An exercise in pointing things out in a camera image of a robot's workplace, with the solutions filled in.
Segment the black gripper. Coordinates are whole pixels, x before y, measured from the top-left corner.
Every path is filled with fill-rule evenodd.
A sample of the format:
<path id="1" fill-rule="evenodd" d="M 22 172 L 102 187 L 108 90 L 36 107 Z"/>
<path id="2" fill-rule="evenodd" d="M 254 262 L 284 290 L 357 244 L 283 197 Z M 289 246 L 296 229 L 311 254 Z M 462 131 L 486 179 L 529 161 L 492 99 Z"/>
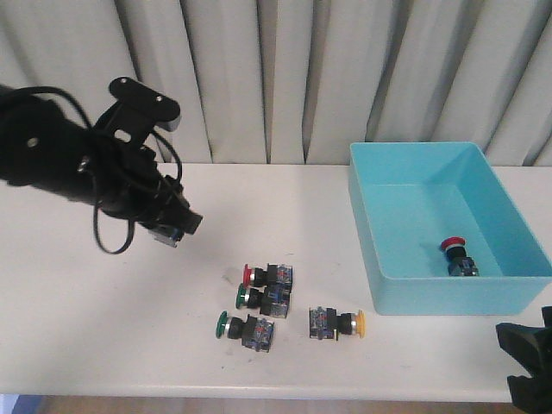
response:
<path id="1" fill-rule="evenodd" d="M 193 235 L 203 217 L 191 210 L 184 187 L 158 170 L 145 138 L 141 134 L 123 141 L 105 130 L 94 131 L 94 152 L 85 171 L 93 177 L 99 208 L 147 229 L 164 224 Z"/>
<path id="2" fill-rule="evenodd" d="M 495 327 L 499 346 L 531 376 L 507 378 L 513 405 L 526 413 L 551 412 L 551 305 L 542 307 L 542 317 L 542 327 L 516 323 Z"/>

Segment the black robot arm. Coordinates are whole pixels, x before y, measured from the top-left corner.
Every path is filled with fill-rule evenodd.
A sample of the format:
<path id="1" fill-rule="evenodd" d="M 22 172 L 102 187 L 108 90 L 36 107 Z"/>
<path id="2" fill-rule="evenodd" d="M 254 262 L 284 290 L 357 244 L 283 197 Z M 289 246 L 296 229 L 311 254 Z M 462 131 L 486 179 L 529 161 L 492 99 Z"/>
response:
<path id="1" fill-rule="evenodd" d="M 2 88 L 2 180 L 98 204 L 108 216 L 160 233 L 194 233 L 202 217 L 145 144 L 155 127 L 178 127 L 179 104 L 130 78 L 114 79 L 109 90 L 115 103 L 88 127 L 38 96 L 53 89 Z"/>

